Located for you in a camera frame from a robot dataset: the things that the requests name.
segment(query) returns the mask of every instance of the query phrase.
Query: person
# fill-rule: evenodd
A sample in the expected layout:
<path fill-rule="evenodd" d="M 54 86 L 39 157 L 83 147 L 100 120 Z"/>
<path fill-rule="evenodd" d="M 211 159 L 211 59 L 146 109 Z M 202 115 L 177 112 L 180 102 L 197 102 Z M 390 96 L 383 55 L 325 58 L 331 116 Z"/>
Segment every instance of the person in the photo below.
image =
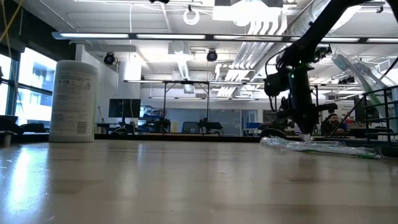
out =
<path fill-rule="evenodd" d="M 338 116 L 337 114 L 329 114 L 328 118 L 324 120 L 321 124 L 321 133 L 324 135 L 331 134 L 336 127 L 338 126 Z M 336 130 L 337 134 L 344 133 L 346 131 L 345 127 L 340 125 L 339 128 Z"/>

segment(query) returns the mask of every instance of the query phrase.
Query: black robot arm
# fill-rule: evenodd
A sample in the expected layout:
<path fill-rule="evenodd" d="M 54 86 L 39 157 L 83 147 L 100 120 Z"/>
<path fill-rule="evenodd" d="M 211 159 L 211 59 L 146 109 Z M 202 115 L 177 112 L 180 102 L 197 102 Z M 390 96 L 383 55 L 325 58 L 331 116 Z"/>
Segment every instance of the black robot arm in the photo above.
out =
<path fill-rule="evenodd" d="M 323 110 L 335 110 L 336 104 L 315 106 L 312 103 L 307 72 L 309 63 L 314 61 L 314 53 L 322 38 L 335 25 L 345 10 L 369 0 L 331 0 L 309 30 L 301 39 L 288 47 L 277 62 L 277 73 L 269 75 L 264 81 L 267 95 L 276 97 L 281 91 L 290 91 L 287 99 L 282 99 L 278 117 L 291 117 L 304 134 L 310 134 Z M 398 1 L 387 0 L 398 21 Z"/>

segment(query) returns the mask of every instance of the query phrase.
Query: yellow cable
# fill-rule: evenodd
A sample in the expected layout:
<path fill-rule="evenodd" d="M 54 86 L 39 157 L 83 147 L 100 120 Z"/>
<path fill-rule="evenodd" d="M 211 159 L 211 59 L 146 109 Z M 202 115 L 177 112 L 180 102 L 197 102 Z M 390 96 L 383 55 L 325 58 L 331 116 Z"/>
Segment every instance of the yellow cable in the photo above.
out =
<path fill-rule="evenodd" d="M 12 23 L 14 22 L 15 17 L 17 16 L 19 10 L 21 9 L 22 4 L 24 3 L 25 0 L 20 0 L 17 10 L 15 10 L 14 15 L 12 15 L 10 23 L 8 23 L 8 25 L 6 26 L 6 29 L 4 30 L 4 32 L 2 33 L 1 37 L 0 37 L 0 43 L 2 42 L 4 36 L 8 33 L 8 30 L 10 29 Z"/>
<path fill-rule="evenodd" d="M 4 27 L 6 27 L 7 26 L 6 6 L 4 5 L 4 2 L 2 4 L 2 18 L 4 20 Z M 8 46 L 8 54 L 9 54 L 9 57 L 12 58 L 11 45 L 10 45 L 10 39 L 8 37 L 8 31 L 5 31 L 5 33 L 6 33 L 6 40 L 7 40 L 7 46 Z"/>

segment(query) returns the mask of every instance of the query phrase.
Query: plastic wrap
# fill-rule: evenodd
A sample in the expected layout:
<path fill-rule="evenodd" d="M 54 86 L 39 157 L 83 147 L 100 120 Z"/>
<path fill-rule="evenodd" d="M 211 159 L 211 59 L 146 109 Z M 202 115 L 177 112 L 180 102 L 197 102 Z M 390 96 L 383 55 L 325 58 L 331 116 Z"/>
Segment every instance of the plastic wrap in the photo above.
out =
<path fill-rule="evenodd" d="M 390 78 L 378 72 L 374 67 L 368 66 L 366 62 L 349 57 L 339 49 L 335 50 L 332 61 L 345 75 L 355 77 L 355 80 L 359 83 L 364 92 L 380 90 L 388 86 L 397 85 Z M 371 93 L 368 96 L 370 102 L 374 105 L 384 103 L 384 94 L 382 91 Z M 389 95 L 387 101 L 391 102 L 392 100 L 391 95 Z M 383 118 L 386 117 L 384 106 L 377 106 L 376 109 Z M 390 118 L 395 117 L 396 112 L 394 105 L 389 105 L 388 113 Z M 390 120 L 390 127 L 394 132 L 398 131 L 396 120 Z"/>
<path fill-rule="evenodd" d="M 342 142 L 333 141 L 310 141 L 298 142 L 289 141 L 283 138 L 267 138 L 261 139 L 261 146 L 271 146 L 279 149 L 289 149 L 300 152 L 325 152 L 332 154 L 342 154 L 347 156 L 356 156 L 365 159 L 380 159 L 381 153 L 376 149 L 365 147 L 348 147 Z"/>

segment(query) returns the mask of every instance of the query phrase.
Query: white cylindrical container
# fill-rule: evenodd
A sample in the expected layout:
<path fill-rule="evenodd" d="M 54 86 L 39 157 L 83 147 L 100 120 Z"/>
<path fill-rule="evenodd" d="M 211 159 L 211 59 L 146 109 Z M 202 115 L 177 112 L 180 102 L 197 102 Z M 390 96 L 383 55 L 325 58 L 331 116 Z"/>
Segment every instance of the white cylindrical container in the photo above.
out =
<path fill-rule="evenodd" d="M 92 142 L 98 69 L 59 61 L 55 69 L 49 141 Z"/>

